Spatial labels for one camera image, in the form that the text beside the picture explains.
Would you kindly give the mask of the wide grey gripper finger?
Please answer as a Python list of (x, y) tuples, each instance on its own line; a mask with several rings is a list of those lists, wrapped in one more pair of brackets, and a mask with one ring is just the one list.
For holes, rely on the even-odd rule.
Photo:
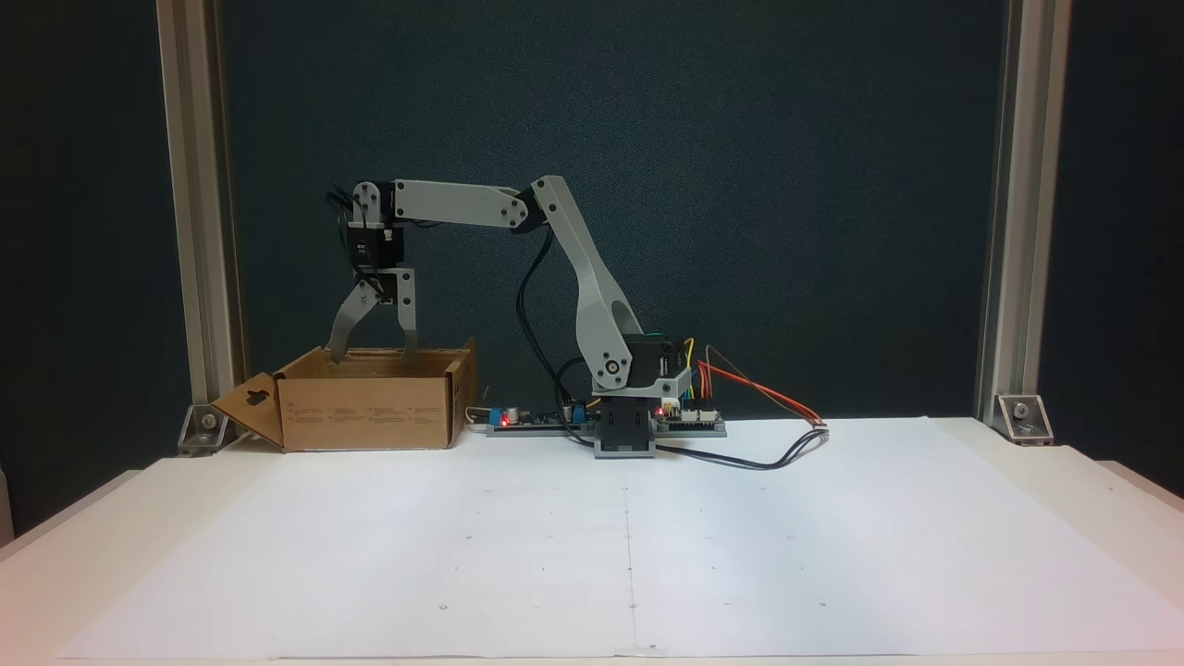
[(330, 334), (330, 360), (342, 363), (350, 352), (352, 332), (358, 324), (377, 306), (384, 302), (384, 296), (367, 281), (359, 281), (352, 287), (343, 303), (334, 316)]

